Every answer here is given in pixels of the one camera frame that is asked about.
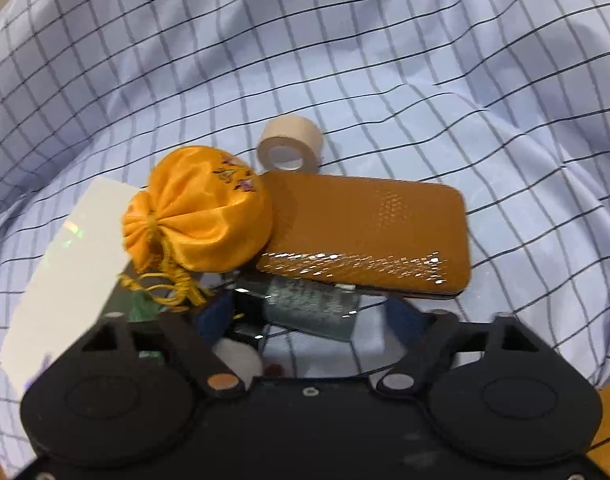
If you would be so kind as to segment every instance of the orange wallet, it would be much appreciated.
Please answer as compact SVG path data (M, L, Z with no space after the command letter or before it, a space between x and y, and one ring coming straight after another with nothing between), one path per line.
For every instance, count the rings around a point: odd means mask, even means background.
M269 171L256 268L406 296L453 298L470 277L464 200L442 184Z

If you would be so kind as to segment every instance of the beige tape roll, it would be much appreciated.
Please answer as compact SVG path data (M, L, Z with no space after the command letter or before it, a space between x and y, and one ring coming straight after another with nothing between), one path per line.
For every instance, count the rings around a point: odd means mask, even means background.
M258 160L266 170L316 173L323 134L309 119L287 114L267 123L258 143Z

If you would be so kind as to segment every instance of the checkered cloth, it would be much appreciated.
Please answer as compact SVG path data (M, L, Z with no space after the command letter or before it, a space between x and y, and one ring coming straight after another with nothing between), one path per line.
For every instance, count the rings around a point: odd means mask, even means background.
M144 186L184 144L260 170L263 126L287 112L325 132L324 173L464 194L471 284L420 308L515 312L593 384L610 379L610 0L12 0L0 345L95 176ZM402 348L382 308L364 298L351 344L274 329L265 355L301 376L383 369ZM0 460L14 474L31 458L0 368Z

